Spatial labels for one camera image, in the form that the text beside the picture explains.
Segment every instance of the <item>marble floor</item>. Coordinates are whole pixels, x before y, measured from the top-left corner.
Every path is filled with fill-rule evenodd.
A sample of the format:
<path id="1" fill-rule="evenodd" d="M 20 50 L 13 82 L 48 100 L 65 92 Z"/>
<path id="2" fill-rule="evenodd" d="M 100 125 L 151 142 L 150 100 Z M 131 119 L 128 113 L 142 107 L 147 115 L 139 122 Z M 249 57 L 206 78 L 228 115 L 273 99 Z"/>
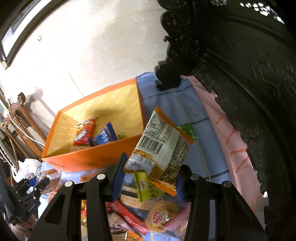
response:
<path id="1" fill-rule="evenodd" d="M 69 0 L 34 30 L 9 68 L 0 68 L 1 89 L 12 100 L 23 92 L 48 134 L 61 108 L 165 59 L 163 12 L 156 0 Z"/>

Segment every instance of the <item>silver screw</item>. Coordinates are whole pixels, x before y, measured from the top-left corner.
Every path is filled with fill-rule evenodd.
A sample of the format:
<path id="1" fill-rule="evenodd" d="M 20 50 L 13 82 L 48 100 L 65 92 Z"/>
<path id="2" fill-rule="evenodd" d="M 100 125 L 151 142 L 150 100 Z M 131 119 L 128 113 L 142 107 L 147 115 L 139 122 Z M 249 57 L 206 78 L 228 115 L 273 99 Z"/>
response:
<path id="1" fill-rule="evenodd" d="M 192 180 L 198 180 L 200 178 L 199 175 L 197 174 L 192 174 L 191 177 L 190 177 Z"/>
<path id="2" fill-rule="evenodd" d="M 68 188 L 68 187 L 70 187 L 70 186 L 72 186 L 72 182 L 71 181 L 66 181 L 65 182 L 65 186 Z"/>
<path id="3" fill-rule="evenodd" d="M 103 180 L 103 179 L 105 179 L 106 175 L 101 173 L 101 174 L 97 175 L 96 177 L 99 180 Z"/>
<path id="4" fill-rule="evenodd" d="M 227 187 L 227 188 L 229 188 L 229 187 L 232 186 L 231 182 L 229 182 L 229 181 L 225 181 L 225 182 L 223 183 L 223 185 L 224 185 L 225 187 Z"/>

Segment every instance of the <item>barcode number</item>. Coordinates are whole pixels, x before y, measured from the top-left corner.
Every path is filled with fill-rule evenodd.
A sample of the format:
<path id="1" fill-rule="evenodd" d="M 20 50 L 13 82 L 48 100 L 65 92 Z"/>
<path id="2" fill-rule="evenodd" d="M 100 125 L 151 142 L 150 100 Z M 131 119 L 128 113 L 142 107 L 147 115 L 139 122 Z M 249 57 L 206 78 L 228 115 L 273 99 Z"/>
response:
<path id="1" fill-rule="evenodd" d="M 158 154 L 161 150 L 163 144 L 149 138 L 148 136 L 142 136 L 140 143 L 138 144 L 138 148 L 143 148 L 152 152 L 153 154 Z"/>

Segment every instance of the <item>blue snack package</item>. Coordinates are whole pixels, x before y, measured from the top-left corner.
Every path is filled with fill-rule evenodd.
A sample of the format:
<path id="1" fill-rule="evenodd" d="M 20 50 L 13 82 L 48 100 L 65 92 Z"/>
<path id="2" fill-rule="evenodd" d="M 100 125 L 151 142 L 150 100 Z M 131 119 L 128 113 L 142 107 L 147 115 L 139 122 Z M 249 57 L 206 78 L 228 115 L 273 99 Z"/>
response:
<path id="1" fill-rule="evenodd" d="M 89 138 L 89 143 L 90 143 L 90 146 L 98 146 L 98 145 L 106 144 L 116 140 L 118 140 L 118 138 L 111 125 L 111 122 L 109 122 L 96 138 L 94 139 Z"/>

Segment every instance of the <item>orange box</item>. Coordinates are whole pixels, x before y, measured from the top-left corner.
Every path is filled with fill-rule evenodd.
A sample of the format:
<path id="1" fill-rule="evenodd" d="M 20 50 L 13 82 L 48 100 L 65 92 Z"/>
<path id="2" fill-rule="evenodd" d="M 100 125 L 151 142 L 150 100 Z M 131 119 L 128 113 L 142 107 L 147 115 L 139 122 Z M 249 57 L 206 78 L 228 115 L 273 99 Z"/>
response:
<path id="1" fill-rule="evenodd" d="M 97 116 L 93 137 L 111 122 L 115 133 L 125 138 L 69 153 L 79 121 Z M 65 172 L 105 168 L 128 156 L 140 140 L 147 117 L 136 79 L 127 80 L 90 94 L 61 109 L 50 129 L 42 153 L 43 161 Z"/>

